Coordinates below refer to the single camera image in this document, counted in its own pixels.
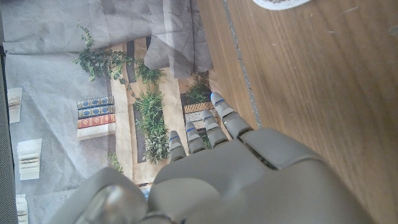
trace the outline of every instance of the wooden table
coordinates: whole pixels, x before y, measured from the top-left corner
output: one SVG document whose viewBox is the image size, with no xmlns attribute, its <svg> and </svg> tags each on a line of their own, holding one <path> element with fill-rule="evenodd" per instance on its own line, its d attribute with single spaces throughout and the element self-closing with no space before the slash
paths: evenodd
<svg viewBox="0 0 398 224">
<path fill-rule="evenodd" d="M 256 126 L 247 73 L 262 126 L 316 150 L 375 221 L 398 223 L 398 1 L 197 1 L 228 103 Z"/>
</svg>

